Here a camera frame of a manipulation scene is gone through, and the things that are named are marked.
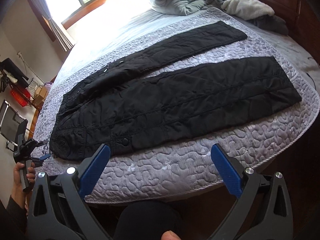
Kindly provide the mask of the person's left forearm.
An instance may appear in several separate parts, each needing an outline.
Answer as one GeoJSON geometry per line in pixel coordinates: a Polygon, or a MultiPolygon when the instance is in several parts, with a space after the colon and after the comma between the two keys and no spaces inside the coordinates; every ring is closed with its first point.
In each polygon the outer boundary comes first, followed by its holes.
{"type": "Polygon", "coordinates": [[[28,239],[26,194],[14,186],[7,206],[1,202],[1,239],[28,239]]]}

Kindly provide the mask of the person's left hand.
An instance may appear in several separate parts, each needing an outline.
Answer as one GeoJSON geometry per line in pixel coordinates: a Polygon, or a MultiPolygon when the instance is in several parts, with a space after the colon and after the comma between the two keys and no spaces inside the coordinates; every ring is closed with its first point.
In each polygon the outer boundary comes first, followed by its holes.
{"type": "Polygon", "coordinates": [[[35,184],[35,164],[30,163],[28,168],[23,163],[17,162],[14,167],[14,186],[25,187],[28,184],[31,188],[35,184]]]}

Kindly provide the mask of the person's right hand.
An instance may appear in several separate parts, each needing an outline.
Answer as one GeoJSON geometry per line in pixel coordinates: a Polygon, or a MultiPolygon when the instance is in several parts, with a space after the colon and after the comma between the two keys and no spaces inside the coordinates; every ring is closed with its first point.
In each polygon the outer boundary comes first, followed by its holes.
{"type": "Polygon", "coordinates": [[[181,240],[181,238],[176,233],[169,230],[163,233],[161,240],[181,240]]]}

